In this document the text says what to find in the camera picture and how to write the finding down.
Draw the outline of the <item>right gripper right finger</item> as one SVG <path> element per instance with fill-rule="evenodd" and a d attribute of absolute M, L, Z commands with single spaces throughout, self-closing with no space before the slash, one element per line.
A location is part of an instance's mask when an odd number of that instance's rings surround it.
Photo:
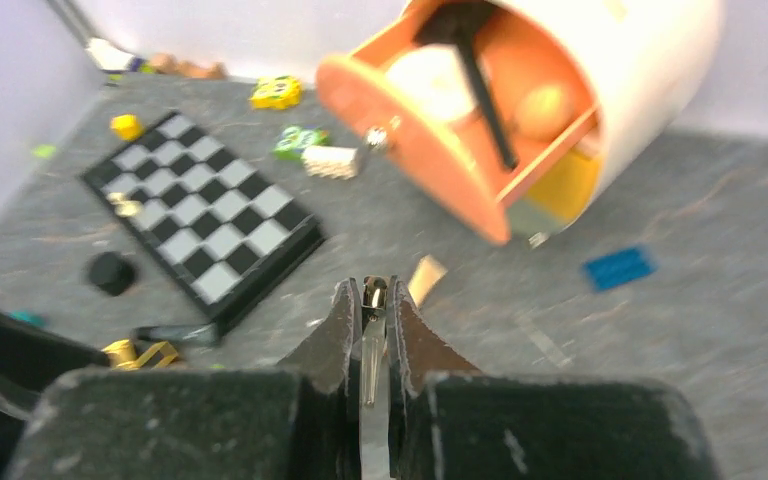
<path fill-rule="evenodd" d="M 387 366 L 389 473 L 399 479 L 408 405 L 421 392 L 426 373 L 479 369 L 425 324 L 407 284 L 396 276 L 389 279 L 387 290 Z"/>

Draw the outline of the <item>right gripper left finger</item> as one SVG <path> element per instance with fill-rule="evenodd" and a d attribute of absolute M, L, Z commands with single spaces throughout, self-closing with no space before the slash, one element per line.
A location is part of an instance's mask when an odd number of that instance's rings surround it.
<path fill-rule="evenodd" d="M 359 479 L 361 294 L 340 282 L 328 315 L 278 362 L 303 378 L 294 418 L 290 479 Z"/>

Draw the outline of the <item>black mascara tube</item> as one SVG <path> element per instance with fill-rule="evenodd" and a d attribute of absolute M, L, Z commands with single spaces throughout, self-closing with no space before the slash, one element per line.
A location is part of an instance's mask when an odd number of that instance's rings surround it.
<path fill-rule="evenodd" d="M 132 336 L 137 340 L 146 342 L 165 341 L 208 347 L 219 345 L 222 339 L 220 330 L 213 323 L 141 326 L 132 331 Z"/>

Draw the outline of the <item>orange top drawer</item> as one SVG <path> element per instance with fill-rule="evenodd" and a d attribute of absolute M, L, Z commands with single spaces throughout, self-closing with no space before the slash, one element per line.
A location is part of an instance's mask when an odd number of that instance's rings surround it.
<path fill-rule="evenodd" d="M 436 7 L 413 1 L 348 54 L 325 57 L 321 102 L 364 137 L 388 132 L 386 152 L 419 188 L 480 236 L 505 244 L 510 207 L 596 129 L 593 95 L 579 68 L 546 30 L 501 2 L 475 38 L 482 72 L 518 165 L 500 161 L 454 45 L 414 41 Z"/>

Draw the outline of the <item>black makeup brush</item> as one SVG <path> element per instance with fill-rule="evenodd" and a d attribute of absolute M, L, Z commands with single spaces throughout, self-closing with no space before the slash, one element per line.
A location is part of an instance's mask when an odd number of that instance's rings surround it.
<path fill-rule="evenodd" d="M 513 152 L 488 81 L 482 72 L 475 38 L 499 7 L 487 1 L 444 2 L 419 27 L 414 41 L 420 45 L 450 44 L 456 47 L 471 91 L 490 129 L 501 163 L 513 170 L 518 159 Z"/>

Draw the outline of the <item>cream round drawer cabinet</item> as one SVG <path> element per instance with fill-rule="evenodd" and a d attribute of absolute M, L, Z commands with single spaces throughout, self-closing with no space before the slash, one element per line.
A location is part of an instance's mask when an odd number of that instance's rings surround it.
<path fill-rule="evenodd" d="M 514 233 L 569 227 L 688 105 L 724 23 L 721 1 L 506 1 L 546 30 L 586 80 L 597 127 L 508 211 Z"/>

